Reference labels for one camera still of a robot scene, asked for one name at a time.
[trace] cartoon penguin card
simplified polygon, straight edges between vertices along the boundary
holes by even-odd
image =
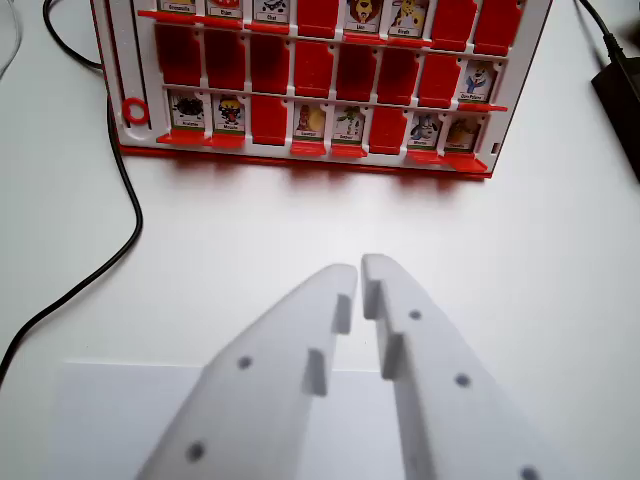
[[[468,103],[487,103],[496,79],[492,62],[469,60],[458,100]]]
[[[289,23],[291,0],[253,0],[253,18],[260,22]]]
[[[236,95],[213,96],[214,133],[244,134],[244,105]]]
[[[411,132],[407,148],[416,150],[435,150],[442,122],[435,113],[417,113],[411,121]]]
[[[389,35],[397,37],[422,37],[424,19],[429,8],[428,0],[394,0],[392,4]]]
[[[204,131],[204,104],[195,92],[169,90],[171,126]]]
[[[347,0],[345,30],[361,33],[378,33],[382,0]]]
[[[242,18],[242,0],[207,0],[207,15]]]

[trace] character card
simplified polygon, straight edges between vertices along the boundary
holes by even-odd
[[[313,103],[296,103],[293,122],[294,139],[324,140],[325,113],[319,105]]]
[[[345,30],[362,33],[378,33],[382,0],[347,0]]]
[[[389,35],[422,37],[429,0],[394,0],[391,6]]]
[[[411,121],[411,134],[407,148],[435,150],[442,130],[442,122],[435,113],[418,113]]]
[[[158,10],[195,15],[196,0],[158,0]]]
[[[207,0],[207,15],[242,18],[242,0]]]
[[[458,92],[458,100],[469,103],[487,103],[496,79],[492,62],[469,60],[464,73],[464,85]]]
[[[195,92],[169,90],[171,126],[184,130],[204,131],[204,108]]]
[[[458,117],[449,127],[444,149],[447,152],[472,152],[480,132],[476,117]]]
[[[214,133],[244,134],[244,105],[236,95],[213,95]]]
[[[291,0],[253,0],[253,18],[261,22],[289,23]]]
[[[359,145],[364,133],[364,114],[356,105],[336,106],[333,143]]]

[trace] white surface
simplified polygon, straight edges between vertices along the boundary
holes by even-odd
[[[57,48],[39,3],[20,2],[25,38],[0,84],[2,349],[133,228],[102,78]],[[616,33],[638,15],[635,0],[594,3]],[[63,0],[53,17],[97,58],[87,2]],[[596,71],[573,5],[555,2],[482,183],[127,159],[142,239],[18,354],[0,391],[0,478],[41,478],[64,360],[203,365],[302,278],[365,252],[431,293],[576,473],[635,477],[640,193]],[[354,322],[334,367],[378,367],[374,325]]]
[[[358,271],[330,265],[279,299],[203,369],[138,480],[294,480],[314,398],[328,392]],[[185,451],[204,445],[197,462]]]
[[[362,295],[394,385],[406,480],[573,478],[401,265],[365,255]]]
[[[199,372],[64,365],[43,478],[133,480]],[[313,401],[297,478],[388,480],[402,472],[391,383],[376,372],[333,372],[330,395]]]

